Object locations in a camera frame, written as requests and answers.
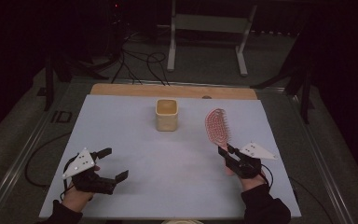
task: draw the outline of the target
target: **black sleeve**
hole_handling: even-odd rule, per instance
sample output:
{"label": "black sleeve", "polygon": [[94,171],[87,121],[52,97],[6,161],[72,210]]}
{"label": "black sleeve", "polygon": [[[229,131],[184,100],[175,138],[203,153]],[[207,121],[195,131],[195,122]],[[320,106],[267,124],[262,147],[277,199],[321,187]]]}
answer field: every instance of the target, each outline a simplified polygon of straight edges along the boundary
{"label": "black sleeve", "polygon": [[82,213],[77,213],[63,206],[57,200],[53,202],[53,214],[46,221],[38,222],[40,224],[76,224],[83,217]]}
{"label": "black sleeve", "polygon": [[260,185],[241,194],[246,204],[246,224],[286,224],[290,222],[289,208],[280,200],[269,195],[269,186]]}

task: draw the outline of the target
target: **hand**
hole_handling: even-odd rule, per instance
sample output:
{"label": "hand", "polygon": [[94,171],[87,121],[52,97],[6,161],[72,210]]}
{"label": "hand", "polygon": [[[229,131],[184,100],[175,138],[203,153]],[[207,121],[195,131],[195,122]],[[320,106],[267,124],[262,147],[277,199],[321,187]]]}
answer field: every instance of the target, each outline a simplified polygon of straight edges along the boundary
{"label": "hand", "polygon": [[[99,171],[99,166],[94,166],[95,171]],[[62,200],[62,205],[71,209],[74,212],[81,212],[86,206],[87,202],[94,196],[93,192],[84,192],[77,190],[74,184],[71,182],[68,191],[65,192],[65,196]]]}
{"label": "hand", "polygon": [[261,175],[257,175],[253,179],[242,179],[239,176],[238,178],[240,179],[240,182],[242,184],[243,191],[253,189],[257,186],[266,184],[266,181],[264,180],[263,177],[261,177]]}

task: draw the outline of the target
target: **cable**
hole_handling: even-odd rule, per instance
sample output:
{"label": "cable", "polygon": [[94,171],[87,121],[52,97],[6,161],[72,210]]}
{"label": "cable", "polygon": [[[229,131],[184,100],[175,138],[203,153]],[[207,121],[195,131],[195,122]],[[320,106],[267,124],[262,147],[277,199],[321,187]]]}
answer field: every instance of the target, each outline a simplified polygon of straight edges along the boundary
{"label": "cable", "polygon": [[133,38],[134,36],[137,36],[137,35],[142,35],[142,33],[141,32],[137,32],[137,33],[134,33],[132,36],[131,36],[131,38],[129,39],[129,41],[131,41],[131,42],[145,42],[145,41],[147,41],[147,40],[149,40],[150,39],[150,37],[148,37],[148,36],[143,36],[143,38],[142,38],[142,36],[141,36],[141,38]]}
{"label": "cable", "polygon": [[63,200],[62,196],[71,188],[73,188],[75,185],[72,185],[71,187],[69,187],[68,189],[65,189],[61,194],[60,194],[60,199],[61,201]]}
{"label": "cable", "polygon": [[165,30],[161,31],[160,33],[157,34],[157,36],[161,36],[164,35],[165,33],[168,33],[171,30],[171,27],[166,28]]}
{"label": "cable", "polygon": [[271,189],[271,188],[272,188],[272,184],[274,183],[274,175],[272,174],[272,172],[270,171],[270,169],[269,169],[267,166],[265,166],[265,165],[263,165],[263,164],[261,164],[261,166],[263,166],[264,168],[266,168],[266,169],[269,171],[269,174],[271,175],[271,184],[268,186],[269,189]]}
{"label": "cable", "polygon": [[129,35],[129,36],[127,36],[126,38],[124,38],[124,41],[123,41],[123,43],[121,44],[121,46],[120,46],[120,56],[123,58],[122,59],[122,61],[120,62],[120,67],[118,68],[118,70],[116,71],[116,73],[113,75],[113,78],[112,78],[112,81],[110,82],[110,83],[114,83],[115,82],[115,80],[116,80],[116,78],[117,78],[117,76],[118,76],[118,74],[120,73],[120,71],[121,71],[121,69],[123,68],[123,66],[124,66],[124,53],[123,53],[123,46],[124,46],[124,44],[125,43],[127,43],[127,41],[129,41],[130,40],[130,38],[133,36],[133,35],[137,35],[138,33],[134,33],[134,34],[132,34],[132,35]]}
{"label": "cable", "polygon": [[54,141],[56,141],[56,140],[58,140],[58,139],[60,139],[60,138],[62,138],[62,137],[65,137],[66,135],[69,135],[69,134],[71,134],[71,133],[72,133],[72,132],[64,133],[64,134],[62,134],[62,135],[60,135],[60,136],[58,136],[58,137],[55,137],[55,138],[53,138],[53,139],[47,141],[46,143],[44,143],[43,145],[41,145],[40,147],[38,147],[38,148],[31,154],[31,157],[28,159],[27,163],[25,164],[25,168],[24,168],[25,179],[26,179],[30,184],[32,184],[32,185],[34,185],[34,186],[37,186],[37,187],[39,187],[39,188],[44,188],[44,189],[49,187],[49,185],[46,185],[46,184],[38,184],[38,183],[35,183],[35,182],[34,182],[33,180],[31,180],[31,178],[28,176],[28,167],[29,167],[29,164],[30,164],[30,162],[31,162],[31,159],[34,157],[34,155],[36,155],[36,153],[37,153],[38,151],[40,151],[40,149],[42,149],[42,148],[45,147],[46,145],[48,145],[48,144],[50,144],[50,143],[52,143],[52,142],[54,142]]}
{"label": "cable", "polygon": [[[106,41],[106,47],[103,50],[103,56],[105,56],[108,53],[109,48],[111,47],[111,38],[112,38],[111,29],[113,29],[113,24],[121,22],[121,20],[118,20],[118,21],[113,20],[113,15],[112,15],[112,11],[111,11],[110,6],[109,6],[109,1],[106,1],[105,3],[107,5],[107,7],[105,7],[106,8],[105,19],[106,19],[107,24],[109,24],[109,26],[108,26],[109,31],[107,32],[107,41]],[[80,12],[78,11],[77,7],[75,7],[75,13],[77,13],[78,17],[81,17]],[[95,65],[90,65],[90,66],[85,65],[85,66],[88,69],[101,72],[104,69],[109,68],[110,66],[112,66],[116,62],[117,62],[117,58],[111,56],[111,57],[108,57],[108,61],[105,62],[105,63],[95,64]]]}
{"label": "cable", "polygon": [[[168,82],[168,79],[167,79],[167,76],[165,75],[165,71],[164,71],[164,68],[162,67],[162,64],[161,62],[163,62],[165,59],[166,59],[166,56],[164,53],[162,52],[154,52],[154,53],[151,53],[151,54],[146,54],[146,53],[142,53],[142,52],[136,52],[136,51],[130,51],[130,50],[126,50],[126,49],[123,49],[123,52],[124,53],[127,53],[128,55],[130,55],[131,57],[135,58],[135,59],[138,59],[142,62],[146,62],[147,64],[147,68],[149,70],[149,72],[153,75],[153,77],[155,77],[159,82],[161,82],[162,85],[166,85],[164,83],[164,81],[159,78],[151,69],[150,67],[150,64],[151,63],[158,63],[160,68],[161,68],[161,71],[162,71],[162,75],[164,76],[164,80],[165,82],[167,83],[168,86],[170,86],[170,83]],[[144,55],[146,56],[147,58],[146,59],[143,59],[143,58],[140,58],[134,54],[140,54],[140,55]],[[162,59],[158,59],[157,57],[155,57],[155,55],[162,55]]]}
{"label": "cable", "polygon": [[120,60],[120,67],[118,68],[118,70],[116,71],[114,77],[112,78],[111,83],[113,83],[116,80],[116,78],[118,76],[118,73],[120,72],[122,67],[125,66],[127,68],[127,70],[129,71],[129,77],[132,79],[132,84],[134,84],[135,79],[136,79],[142,85],[142,81],[135,74],[133,74],[133,72],[130,70],[130,68],[127,66],[127,64],[124,62],[125,61],[125,56],[124,56],[123,51],[121,51],[121,57],[122,57],[122,59]]}
{"label": "cable", "polygon": [[334,223],[333,219],[330,217],[330,215],[327,212],[327,209],[324,207],[324,205],[316,198],[315,195],[313,195],[304,185],[300,184],[297,180],[295,180],[294,178],[292,178],[291,176],[289,176],[289,179],[293,180],[294,182],[296,182],[299,186],[301,186],[301,188],[303,188],[324,210],[324,212],[326,213],[330,223]]}

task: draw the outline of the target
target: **hairbrush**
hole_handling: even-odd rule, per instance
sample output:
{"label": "hairbrush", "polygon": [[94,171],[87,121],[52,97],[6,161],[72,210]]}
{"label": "hairbrush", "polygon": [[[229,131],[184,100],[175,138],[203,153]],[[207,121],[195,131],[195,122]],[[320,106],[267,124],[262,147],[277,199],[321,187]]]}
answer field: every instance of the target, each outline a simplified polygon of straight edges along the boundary
{"label": "hairbrush", "polygon": [[[205,118],[205,128],[209,140],[225,151],[229,141],[229,130],[226,119],[226,111],[221,108],[213,109]],[[227,175],[234,175],[234,172],[225,166]]]}

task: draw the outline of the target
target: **beige cup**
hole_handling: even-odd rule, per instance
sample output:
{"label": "beige cup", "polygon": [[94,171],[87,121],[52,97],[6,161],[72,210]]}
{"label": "beige cup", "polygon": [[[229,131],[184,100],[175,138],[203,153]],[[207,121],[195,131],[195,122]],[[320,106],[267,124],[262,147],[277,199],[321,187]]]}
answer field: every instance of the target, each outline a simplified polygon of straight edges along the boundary
{"label": "beige cup", "polygon": [[159,99],[156,102],[156,128],[160,132],[173,132],[178,127],[176,100]]}

